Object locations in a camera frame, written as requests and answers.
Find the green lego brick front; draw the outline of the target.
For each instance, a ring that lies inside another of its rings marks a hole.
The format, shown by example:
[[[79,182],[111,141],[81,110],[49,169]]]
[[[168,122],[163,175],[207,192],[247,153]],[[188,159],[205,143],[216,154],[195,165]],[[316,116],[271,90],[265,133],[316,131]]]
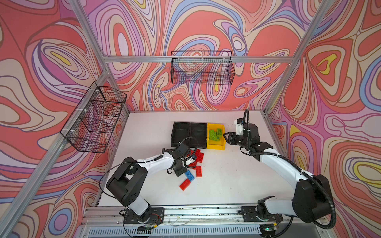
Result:
[[[216,131],[216,137],[219,140],[223,136],[223,131],[221,128],[218,128]]]

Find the green lego brick large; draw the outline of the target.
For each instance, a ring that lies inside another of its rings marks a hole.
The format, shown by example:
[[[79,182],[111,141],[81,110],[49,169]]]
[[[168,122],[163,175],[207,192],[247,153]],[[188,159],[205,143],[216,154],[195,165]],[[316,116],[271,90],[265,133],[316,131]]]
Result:
[[[212,141],[218,141],[217,132],[215,130],[209,130],[209,139]]]

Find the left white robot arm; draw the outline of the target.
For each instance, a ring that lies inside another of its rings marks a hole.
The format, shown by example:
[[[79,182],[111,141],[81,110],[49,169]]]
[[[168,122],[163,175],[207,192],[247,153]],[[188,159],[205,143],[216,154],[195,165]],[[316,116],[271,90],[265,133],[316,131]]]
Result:
[[[111,196],[123,206],[129,208],[140,218],[150,215],[151,205],[140,195],[145,180],[160,171],[180,176],[187,172],[190,164],[196,161],[198,147],[191,149],[184,143],[179,143],[173,149],[162,149],[156,156],[135,160],[127,157],[115,166],[114,173],[109,177],[106,188]]]

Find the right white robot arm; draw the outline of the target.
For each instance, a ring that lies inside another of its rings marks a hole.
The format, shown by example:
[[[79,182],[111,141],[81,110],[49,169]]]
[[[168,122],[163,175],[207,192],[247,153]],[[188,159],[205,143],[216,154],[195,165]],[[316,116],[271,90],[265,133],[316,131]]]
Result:
[[[239,146],[243,154],[270,167],[294,190],[291,198],[270,195],[258,200],[253,214],[260,220],[267,220],[271,215],[286,215],[325,230],[334,228],[337,217],[328,179],[302,169],[272,145],[261,141],[258,127],[250,123],[247,114],[234,124],[235,132],[223,135],[227,144]]]

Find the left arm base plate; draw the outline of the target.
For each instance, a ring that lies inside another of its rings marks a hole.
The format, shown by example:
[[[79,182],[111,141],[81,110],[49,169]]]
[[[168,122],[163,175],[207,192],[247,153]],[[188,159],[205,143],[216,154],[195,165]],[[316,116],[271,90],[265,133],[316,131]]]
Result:
[[[152,224],[159,225],[163,223],[165,214],[164,207],[149,207],[142,215],[137,215],[131,209],[126,208],[119,212],[123,217],[123,224]]]

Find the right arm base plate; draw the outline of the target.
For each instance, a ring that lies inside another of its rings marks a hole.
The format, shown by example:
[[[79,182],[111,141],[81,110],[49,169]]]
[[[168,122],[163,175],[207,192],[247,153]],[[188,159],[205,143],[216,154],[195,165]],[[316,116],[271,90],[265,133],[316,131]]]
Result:
[[[261,205],[258,206],[242,206],[238,210],[238,214],[242,215],[245,222],[282,222],[283,217],[279,214],[270,214]]]

